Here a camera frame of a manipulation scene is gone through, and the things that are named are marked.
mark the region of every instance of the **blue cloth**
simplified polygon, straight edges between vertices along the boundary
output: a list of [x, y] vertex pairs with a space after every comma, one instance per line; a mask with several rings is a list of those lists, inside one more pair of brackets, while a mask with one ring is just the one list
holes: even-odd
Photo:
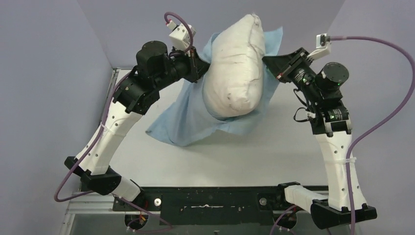
[[[277, 55], [282, 40], [282, 27], [265, 32], [265, 55]], [[200, 58], [211, 62], [212, 42], [219, 35], [213, 34]], [[249, 114], [218, 120], [209, 114], [202, 97], [203, 79], [198, 83], [184, 81], [177, 100], [167, 108], [146, 133], [164, 143], [186, 146], [210, 136], [216, 130], [245, 135], [250, 133], [263, 119], [271, 97], [279, 82], [264, 65], [264, 91], [257, 108]]]

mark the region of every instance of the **pillow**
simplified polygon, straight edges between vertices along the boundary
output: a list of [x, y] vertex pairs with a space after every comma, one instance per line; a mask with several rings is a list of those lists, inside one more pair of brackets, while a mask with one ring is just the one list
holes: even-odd
[[264, 55], [264, 32], [255, 14], [244, 16], [217, 36], [202, 90], [212, 116], [236, 117], [257, 107], [263, 91]]

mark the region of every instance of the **screw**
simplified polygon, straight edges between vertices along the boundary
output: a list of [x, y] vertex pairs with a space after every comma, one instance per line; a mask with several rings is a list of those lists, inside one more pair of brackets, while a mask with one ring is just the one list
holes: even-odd
[[259, 203], [261, 204], [261, 206], [265, 206], [267, 204], [267, 199], [263, 197], [259, 200]]
[[159, 207], [161, 205], [161, 199], [156, 198], [154, 199], [154, 206]]

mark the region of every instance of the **wall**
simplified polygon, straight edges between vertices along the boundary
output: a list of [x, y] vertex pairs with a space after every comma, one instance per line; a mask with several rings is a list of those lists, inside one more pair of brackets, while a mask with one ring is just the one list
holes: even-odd
[[0, 24], [0, 234], [56, 235], [63, 162], [95, 130], [111, 67], [75, 0], [2, 0]]
[[195, 46], [202, 48], [245, 14], [255, 12], [264, 30], [284, 27], [281, 53], [299, 47], [313, 49], [317, 33], [324, 33], [344, 0], [78, 0], [113, 67], [131, 68], [141, 46], [151, 40], [169, 43], [166, 11], [179, 14], [196, 29]]
[[[394, 42], [415, 56], [415, 1], [346, 0], [330, 35], [372, 36]], [[370, 42], [334, 42], [324, 60], [343, 63], [354, 137], [391, 113], [405, 96], [411, 67], [399, 52]], [[361, 224], [364, 234], [415, 234], [415, 98], [390, 122], [355, 147], [359, 181], [378, 219]]]

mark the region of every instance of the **white table surface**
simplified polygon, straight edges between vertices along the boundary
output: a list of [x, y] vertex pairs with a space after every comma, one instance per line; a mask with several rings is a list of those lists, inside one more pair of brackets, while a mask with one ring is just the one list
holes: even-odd
[[[118, 79], [128, 71], [121, 70]], [[301, 104], [292, 84], [279, 85], [265, 119], [249, 135], [217, 131], [189, 147], [149, 137], [145, 130], [176, 100], [182, 83], [162, 90], [160, 100], [130, 130], [111, 161], [115, 171], [144, 187], [276, 186], [291, 181], [327, 185], [309, 123], [293, 120]]]

